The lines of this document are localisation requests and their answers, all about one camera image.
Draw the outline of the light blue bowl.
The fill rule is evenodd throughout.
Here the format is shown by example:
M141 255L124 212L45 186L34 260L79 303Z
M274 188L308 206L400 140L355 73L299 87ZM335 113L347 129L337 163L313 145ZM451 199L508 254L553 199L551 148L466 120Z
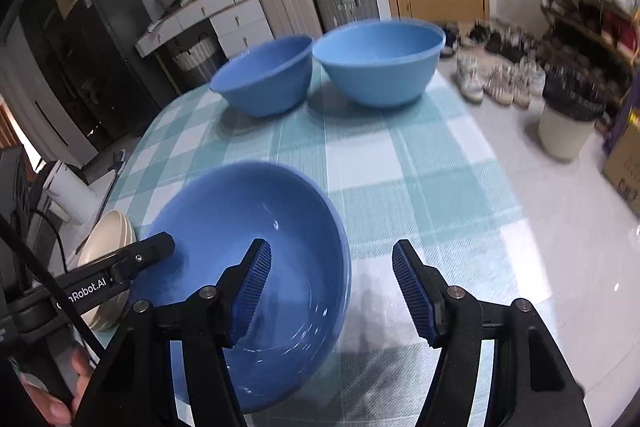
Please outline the light blue bowl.
M347 98L393 108L421 98L445 43L442 28L424 20L360 20L318 39L312 55Z

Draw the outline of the white electric kettle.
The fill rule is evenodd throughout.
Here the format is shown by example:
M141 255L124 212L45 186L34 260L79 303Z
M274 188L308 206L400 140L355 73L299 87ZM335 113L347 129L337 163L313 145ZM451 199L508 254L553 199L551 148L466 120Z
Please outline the white electric kettle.
M78 225L93 222L104 199L102 187L88 185L60 160L47 175L43 191Z

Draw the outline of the teal plaid tablecloth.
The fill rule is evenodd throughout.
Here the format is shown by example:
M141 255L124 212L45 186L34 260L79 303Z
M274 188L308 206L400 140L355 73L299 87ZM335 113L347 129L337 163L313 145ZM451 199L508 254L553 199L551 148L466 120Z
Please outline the teal plaid tablecloth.
M416 335L390 255L408 239L444 279L490 303L533 303L555 324L533 232L469 109L442 76L396 112L356 104L314 70L307 101L273 120L235 112L207 88L180 96L150 124L107 208L139 234L183 185L245 159L313 179L340 215L352 291L340 340L296 395L250 415L252 426L411 426L438 354Z

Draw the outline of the black refrigerator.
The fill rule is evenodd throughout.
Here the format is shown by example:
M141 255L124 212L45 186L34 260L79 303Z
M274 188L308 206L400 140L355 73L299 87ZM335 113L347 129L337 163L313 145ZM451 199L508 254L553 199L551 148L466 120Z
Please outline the black refrigerator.
M142 0L76 0L62 25L70 79L108 137L141 134L178 92L136 44L151 23Z

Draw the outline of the woven laundry basket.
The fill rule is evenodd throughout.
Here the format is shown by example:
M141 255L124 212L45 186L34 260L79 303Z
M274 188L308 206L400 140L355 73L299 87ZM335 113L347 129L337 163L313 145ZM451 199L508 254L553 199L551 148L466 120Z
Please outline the woven laundry basket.
M204 36L190 48L184 49L172 58L190 83L209 83L226 57L218 42L211 36Z

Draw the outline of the cardboard box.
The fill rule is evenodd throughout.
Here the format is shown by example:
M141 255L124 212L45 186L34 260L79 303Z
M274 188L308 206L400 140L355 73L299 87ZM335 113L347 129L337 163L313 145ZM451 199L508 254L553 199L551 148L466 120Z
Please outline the cardboard box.
M639 111L631 109L625 127L603 166L603 176L626 202L632 213L640 213Z

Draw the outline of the white trash bin black bag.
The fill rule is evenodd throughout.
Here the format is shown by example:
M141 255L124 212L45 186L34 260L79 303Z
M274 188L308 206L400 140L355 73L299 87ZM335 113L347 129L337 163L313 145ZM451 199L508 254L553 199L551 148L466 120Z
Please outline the white trash bin black bag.
M538 122L540 143L553 158L573 161L603 115L605 97L580 70L553 65L548 69L542 98L544 109Z

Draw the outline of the white drawer desk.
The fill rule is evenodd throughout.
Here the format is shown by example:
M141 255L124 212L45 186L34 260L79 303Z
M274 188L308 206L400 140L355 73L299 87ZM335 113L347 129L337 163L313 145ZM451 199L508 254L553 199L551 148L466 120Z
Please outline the white drawer desk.
M228 58L273 40L259 0L194 0L152 23L136 43L145 57L199 23L208 23Z

